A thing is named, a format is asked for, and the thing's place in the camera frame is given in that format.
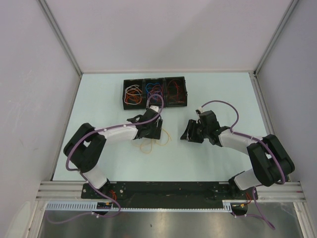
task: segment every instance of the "black mounting base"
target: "black mounting base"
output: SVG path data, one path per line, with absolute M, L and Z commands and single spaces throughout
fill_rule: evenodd
M 223 200 L 246 200 L 246 192 L 233 197 L 226 182 L 111 182 L 100 191 L 113 190 L 124 208 L 147 209 L 211 209 L 223 208 Z M 104 199 L 87 183 L 83 185 L 82 199 Z

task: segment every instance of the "white wall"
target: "white wall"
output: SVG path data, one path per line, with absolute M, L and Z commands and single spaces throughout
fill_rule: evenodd
M 317 1 L 300 1 L 259 73 L 277 135 L 317 221 Z
M 48 0 L 84 72 L 248 71 L 291 0 Z
M 0 2 L 0 237 L 48 178 L 79 77 L 35 0 Z

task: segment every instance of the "cable organizer box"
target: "cable organizer box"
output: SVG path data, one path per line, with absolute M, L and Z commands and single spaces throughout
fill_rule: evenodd
M 160 94 L 164 107 L 186 107 L 185 77 L 127 79 L 123 81 L 123 109 L 145 109 L 152 94 Z M 149 106 L 160 106 L 160 98 L 150 100 Z

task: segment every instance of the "metal floor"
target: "metal floor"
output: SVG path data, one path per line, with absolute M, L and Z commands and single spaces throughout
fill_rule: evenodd
M 43 219 L 39 238 L 302 238 L 293 203 L 260 204 L 275 225 L 272 231 L 262 220 L 236 218 L 229 213 L 124 212 L 114 218 L 83 216 L 53 225 Z M 47 211 L 61 221 L 78 212 Z M 248 213 L 258 214 L 254 204 Z

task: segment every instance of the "tangled wires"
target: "tangled wires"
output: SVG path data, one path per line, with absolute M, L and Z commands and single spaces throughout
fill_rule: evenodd
M 131 85 L 125 89 L 124 103 L 138 105 L 142 102 L 142 90 L 137 84 Z
M 145 87 L 148 98 L 154 94 L 158 94 L 163 97 L 163 87 L 160 83 L 148 83 Z M 160 98 L 158 96 L 152 97 L 152 102 L 160 102 Z
M 174 103 L 184 103 L 186 100 L 184 87 L 180 86 L 181 80 L 173 79 L 167 85 L 167 99 Z

